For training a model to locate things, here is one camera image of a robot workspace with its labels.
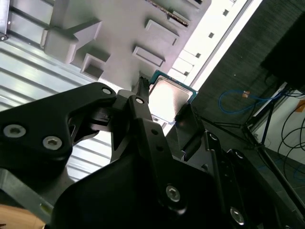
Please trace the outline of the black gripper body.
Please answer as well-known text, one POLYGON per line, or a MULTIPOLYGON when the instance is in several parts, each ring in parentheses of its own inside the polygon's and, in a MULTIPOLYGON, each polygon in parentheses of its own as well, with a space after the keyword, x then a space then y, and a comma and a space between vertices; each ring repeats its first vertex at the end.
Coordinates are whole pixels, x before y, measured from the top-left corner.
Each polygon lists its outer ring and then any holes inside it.
POLYGON ((206 172, 174 160, 169 167, 186 202, 182 215, 157 198, 152 175, 137 155, 125 156, 70 186, 57 200, 53 229, 222 229, 214 181, 206 172))

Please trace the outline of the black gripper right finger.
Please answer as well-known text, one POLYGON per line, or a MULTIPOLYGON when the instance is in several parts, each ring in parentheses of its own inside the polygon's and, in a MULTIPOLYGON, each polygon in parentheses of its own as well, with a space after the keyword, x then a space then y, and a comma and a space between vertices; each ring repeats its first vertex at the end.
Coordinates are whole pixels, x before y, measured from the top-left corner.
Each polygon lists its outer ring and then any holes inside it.
POLYGON ((233 228, 298 227, 298 209, 284 203, 242 152, 223 151, 191 105, 177 116, 175 127, 183 161, 202 166, 213 178, 217 204, 233 228))

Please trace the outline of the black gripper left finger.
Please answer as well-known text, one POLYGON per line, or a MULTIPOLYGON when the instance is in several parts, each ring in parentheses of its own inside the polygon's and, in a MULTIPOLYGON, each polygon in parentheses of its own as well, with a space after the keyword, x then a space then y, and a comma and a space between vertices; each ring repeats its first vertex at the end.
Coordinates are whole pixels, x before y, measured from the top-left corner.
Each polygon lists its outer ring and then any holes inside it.
POLYGON ((174 159, 146 100, 117 95, 102 83, 91 83, 0 114, 0 167, 22 180, 59 177, 72 148, 99 131, 112 134, 118 159, 137 155, 153 179, 157 198, 169 212, 182 215, 186 202, 169 171, 174 159))

